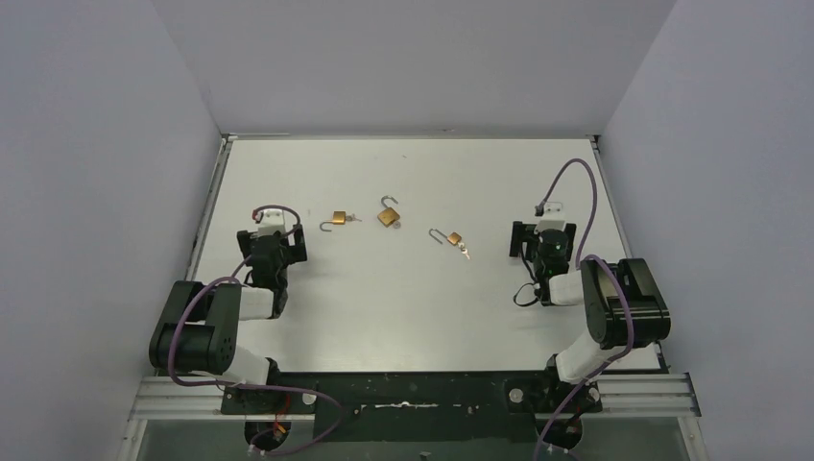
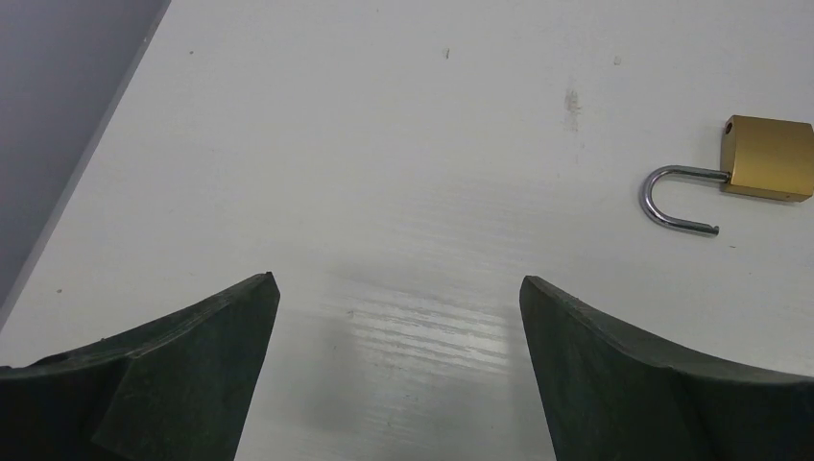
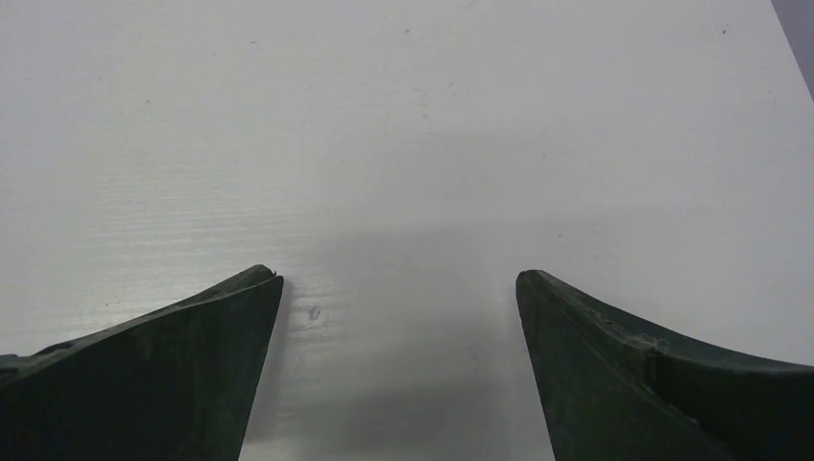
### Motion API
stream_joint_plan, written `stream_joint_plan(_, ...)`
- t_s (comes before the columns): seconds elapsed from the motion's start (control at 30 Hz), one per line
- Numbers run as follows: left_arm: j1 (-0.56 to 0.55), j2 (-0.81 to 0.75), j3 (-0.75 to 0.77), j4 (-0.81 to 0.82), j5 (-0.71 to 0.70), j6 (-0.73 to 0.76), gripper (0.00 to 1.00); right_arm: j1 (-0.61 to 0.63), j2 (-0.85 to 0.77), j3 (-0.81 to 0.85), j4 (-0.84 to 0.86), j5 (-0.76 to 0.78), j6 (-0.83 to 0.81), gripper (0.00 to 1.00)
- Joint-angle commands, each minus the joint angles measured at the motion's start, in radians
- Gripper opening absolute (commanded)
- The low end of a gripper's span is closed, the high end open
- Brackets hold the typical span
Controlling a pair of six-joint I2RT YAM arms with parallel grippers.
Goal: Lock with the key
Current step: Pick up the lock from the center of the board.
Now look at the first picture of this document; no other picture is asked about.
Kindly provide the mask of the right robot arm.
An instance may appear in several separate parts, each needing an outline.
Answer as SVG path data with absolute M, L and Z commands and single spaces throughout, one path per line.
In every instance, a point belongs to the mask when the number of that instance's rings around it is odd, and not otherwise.
M 665 339 L 671 317 L 647 262 L 622 258 L 615 263 L 597 255 L 576 264 L 576 225 L 558 228 L 522 221 L 512 224 L 509 257 L 522 263 L 530 280 L 523 289 L 532 298 L 519 307 L 582 306 L 585 326 L 577 339 L 555 353 L 549 366 L 556 373 L 539 385 L 541 400 L 555 410 L 578 397 L 577 383 L 590 380 L 634 349 Z

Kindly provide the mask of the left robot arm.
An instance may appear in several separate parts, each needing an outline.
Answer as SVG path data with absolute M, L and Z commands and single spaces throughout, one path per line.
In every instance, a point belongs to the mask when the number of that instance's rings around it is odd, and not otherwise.
M 241 230 L 237 240 L 249 269 L 243 282 L 235 275 L 209 284 L 176 281 L 151 337 L 148 356 L 172 376 L 211 376 L 216 384 L 247 385 L 256 407 L 270 410 L 283 400 L 284 384 L 276 363 L 238 345 L 239 325 L 277 319 L 288 302 L 288 268 L 307 260 L 300 225 L 290 232 Z

